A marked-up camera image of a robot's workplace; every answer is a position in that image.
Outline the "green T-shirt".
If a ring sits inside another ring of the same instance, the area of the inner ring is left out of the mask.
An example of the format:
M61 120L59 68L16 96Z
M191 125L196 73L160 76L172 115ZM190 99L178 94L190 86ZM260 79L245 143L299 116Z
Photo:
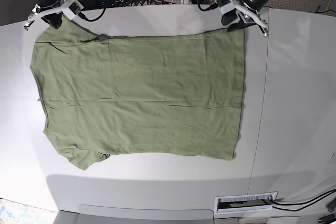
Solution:
M58 154L85 170L112 155L232 160L244 95L245 32L97 35L67 19L30 64Z

